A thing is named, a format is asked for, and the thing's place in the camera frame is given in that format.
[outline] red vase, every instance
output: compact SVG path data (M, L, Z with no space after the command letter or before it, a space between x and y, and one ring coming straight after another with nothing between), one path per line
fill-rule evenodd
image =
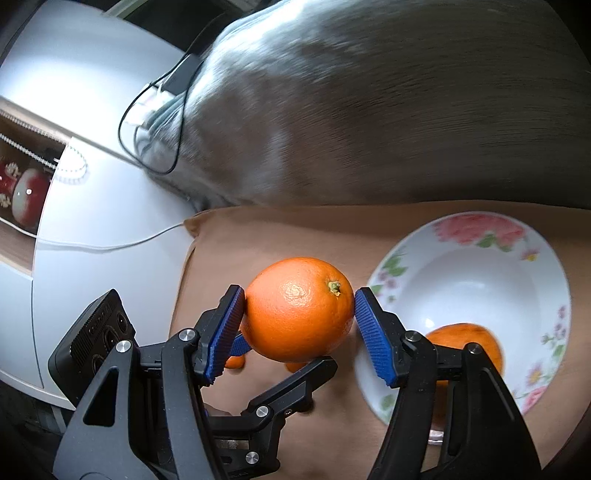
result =
M25 170L12 195L14 219L25 228L36 228L41 219L48 190L49 179L43 172L36 168Z
M0 212L10 207L21 172L15 162L0 160Z

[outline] cabinet door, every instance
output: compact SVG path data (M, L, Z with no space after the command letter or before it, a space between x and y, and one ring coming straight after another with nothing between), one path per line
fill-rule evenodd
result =
M43 388L33 340L31 277L0 262L0 370Z

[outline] robotic arm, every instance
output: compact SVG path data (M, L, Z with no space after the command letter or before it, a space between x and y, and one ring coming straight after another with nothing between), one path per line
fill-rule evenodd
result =
M244 291L230 286L193 329L139 347L114 290L91 304L50 358L52 377L77 405L56 456L56 478L226 480L278 470L286 418L311 409L312 392L334 376L337 364L318 358L253 398L239 416L209 416L200 389L222 374L230 352L249 349L236 336L243 308ZM480 345L433 345L384 312L368 288L356 293L355 316L377 374L400 387L369 480L540 475L523 418ZM108 351L100 339L122 320L127 338L119 335ZM100 349L108 354L97 368ZM439 464L421 472L437 380L449 381L444 442Z

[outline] blue gripper pad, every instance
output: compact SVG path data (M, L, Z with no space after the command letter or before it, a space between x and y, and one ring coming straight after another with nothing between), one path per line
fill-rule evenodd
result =
M207 364L204 376L210 383L213 383L215 378L223 373L226 360L230 356L234 337L244 315L244 306L244 290L241 287L232 286L228 289L226 295L222 297L220 305L214 313L214 321L217 321L220 314L222 318L207 348Z
M386 385L393 387L397 378L392 361L394 352L378 322L376 313L372 310L370 302L375 303L374 309L377 307L380 312L382 311L370 289L360 288L355 292L355 319L359 325L371 361L374 364L376 374L384 379Z
M234 343L232 344L232 350L230 350L230 356L241 356L247 352L250 352L252 347L248 344L241 333L236 335Z

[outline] black cable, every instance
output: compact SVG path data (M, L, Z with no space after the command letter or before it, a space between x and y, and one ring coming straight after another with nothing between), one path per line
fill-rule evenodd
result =
M172 166L166 170L166 171L159 171L156 170L152 167L150 167L149 165L146 165L144 162L142 162L142 160L137 157L135 154L131 153L130 150L125 146L125 144L123 143L123 139L121 138L121 128L123 127L123 122L125 121L125 118L127 117L127 114L129 113L129 111L133 108L133 106L135 105L135 102L138 101L138 99L148 90L150 90L152 87L156 86L156 84L158 82L160 82L163 78L167 77L168 75L170 75L173 71L175 71L175 69L182 63L182 61L184 59L186 59L191 52L191 49L195 46L195 44L197 43L197 41L201 38L201 36L203 35L203 33L213 24L215 23L219 18L221 18L222 16L226 15L226 12L222 12L220 13L218 16L212 18L209 22L207 22L207 24L201 29L201 31L197 34L197 36L195 37L195 39L191 42L191 44L189 45L189 47L187 48L187 50L184 52L183 56L181 57L181 59L174 65L174 67L172 67L169 71L167 71L166 73L164 73L161 77L159 77L158 79L154 80L153 82L151 82L150 84L148 84L147 87L145 87L139 94L136 95L136 97L132 100L132 102L129 104L129 106L125 109L125 112L123 114L123 116L121 117L121 120L119 121L119 126L117 127L117 139L119 140L119 145L121 145L121 148L123 149L123 151L125 153L127 153L131 158L133 158L137 163L139 163L140 165L142 165L143 168L145 168L146 170L148 170L150 173L155 174L155 175L168 175L169 173L171 173L177 166L178 163L178 156L180 154L180 148L181 148L181 141L183 139L183 127L184 127L184 111L185 111L185 105L187 103L187 99L189 97L189 89L191 87L191 84L193 83L193 80L195 79L195 77L197 76L197 74L199 73L199 71L201 70L201 66L203 65L204 59L202 58L201 61L199 62L199 65L197 66L197 68L195 69L195 72L191 75L191 79L189 80L189 83L187 85L187 89L185 90L185 95L183 98L183 105L181 107L181 124L180 124L180 129L178 132L178 144L177 144L177 152L176 155L174 157L174 161Z

